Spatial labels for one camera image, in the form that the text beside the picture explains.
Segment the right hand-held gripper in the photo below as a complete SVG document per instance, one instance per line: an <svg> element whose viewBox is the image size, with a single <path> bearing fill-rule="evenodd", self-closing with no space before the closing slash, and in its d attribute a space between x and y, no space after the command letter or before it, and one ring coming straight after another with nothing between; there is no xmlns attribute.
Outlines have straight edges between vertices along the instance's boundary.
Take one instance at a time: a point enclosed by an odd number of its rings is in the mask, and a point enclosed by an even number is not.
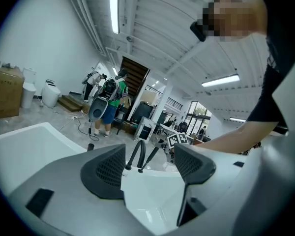
<svg viewBox="0 0 295 236"><path fill-rule="evenodd" d="M168 136L165 140L167 142L165 153L169 162L175 163L175 155L173 152L175 144L193 144L194 139L185 133L174 133Z"/></svg>

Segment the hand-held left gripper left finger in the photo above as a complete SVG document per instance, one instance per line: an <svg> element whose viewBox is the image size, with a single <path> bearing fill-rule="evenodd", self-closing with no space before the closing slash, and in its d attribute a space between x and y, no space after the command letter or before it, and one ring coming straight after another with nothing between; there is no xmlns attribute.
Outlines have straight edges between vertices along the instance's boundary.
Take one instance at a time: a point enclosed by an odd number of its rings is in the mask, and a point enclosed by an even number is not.
<svg viewBox="0 0 295 236"><path fill-rule="evenodd" d="M125 204L121 178L125 145L58 159L18 186L8 200L38 234L145 236Z"/></svg>

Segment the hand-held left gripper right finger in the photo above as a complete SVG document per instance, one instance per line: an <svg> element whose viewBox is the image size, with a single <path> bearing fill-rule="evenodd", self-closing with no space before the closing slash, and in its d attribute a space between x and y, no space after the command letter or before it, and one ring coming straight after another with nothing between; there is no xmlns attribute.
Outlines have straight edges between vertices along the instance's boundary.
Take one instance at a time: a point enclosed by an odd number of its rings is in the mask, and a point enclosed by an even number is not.
<svg viewBox="0 0 295 236"><path fill-rule="evenodd" d="M180 227L209 210L231 187L246 156L213 151L193 145L175 145L174 162L184 181Z"/></svg>

